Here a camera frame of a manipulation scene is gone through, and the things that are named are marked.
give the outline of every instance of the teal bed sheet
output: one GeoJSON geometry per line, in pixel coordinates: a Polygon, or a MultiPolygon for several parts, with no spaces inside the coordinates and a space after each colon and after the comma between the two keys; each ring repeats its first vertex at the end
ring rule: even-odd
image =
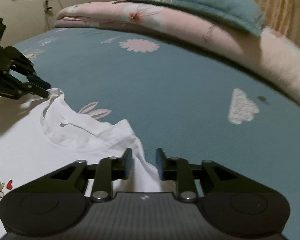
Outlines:
{"type": "Polygon", "coordinates": [[[91,111],[100,109],[99,121],[127,119],[148,162],[162,147],[169,157],[211,159],[284,194],[291,215],[283,233],[300,240],[300,107],[285,96],[231,62],[139,34],[54,29],[15,47],[74,111],[98,102],[91,111]],[[257,109],[253,120],[229,120],[235,89],[257,109]]]}

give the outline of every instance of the metal screw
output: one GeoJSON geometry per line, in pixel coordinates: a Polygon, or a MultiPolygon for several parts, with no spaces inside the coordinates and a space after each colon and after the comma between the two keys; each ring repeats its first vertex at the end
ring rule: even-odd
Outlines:
{"type": "Polygon", "coordinates": [[[180,197],[184,200],[193,200],[197,197],[197,194],[192,191],[184,191],[180,194],[180,197]]]}
{"type": "Polygon", "coordinates": [[[99,190],[96,191],[92,194],[92,196],[96,199],[96,200],[103,200],[106,197],[108,197],[108,193],[103,191],[103,190],[99,190]]]}

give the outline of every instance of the white t-shirt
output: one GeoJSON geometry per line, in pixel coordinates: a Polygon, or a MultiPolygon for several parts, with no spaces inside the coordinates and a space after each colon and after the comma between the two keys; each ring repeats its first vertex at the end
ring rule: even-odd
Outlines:
{"type": "MultiPolygon", "coordinates": [[[[0,97],[0,197],[76,160],[98,163],[133,150],[134,165],[127,181],[114,181],[115,191],[172,191],[157,169],[147,163],[140,140],[127,120],[115,125],[78,114],[64,101],[60,89],[48,99],[27,95],[19,101],[0,97]]],[[[85,195],[90,195],[89,181],[85,195]]],[[[5,234],[0,221],[0,238],[5,234]]]]}

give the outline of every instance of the pillow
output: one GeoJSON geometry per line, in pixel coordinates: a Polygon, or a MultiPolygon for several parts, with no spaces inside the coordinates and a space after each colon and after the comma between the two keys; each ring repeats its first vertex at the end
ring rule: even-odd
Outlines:
{"type": "Polygon", "coordinates": [[[266,17],[254,0],[128,0],[172,7],[260,36],[266,17]]]}

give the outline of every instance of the pink floral blanket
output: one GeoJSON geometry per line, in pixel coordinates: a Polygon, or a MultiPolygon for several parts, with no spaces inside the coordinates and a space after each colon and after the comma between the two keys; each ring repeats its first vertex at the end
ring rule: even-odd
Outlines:
{"type": "Polygon", "coordinates": [[[171,8],[93,2],[63,9],[57,28],[95,27],[169,36],[233,60],[277,85],[300,104],[300,48],[266,27],[260,37],[171,8]]]}

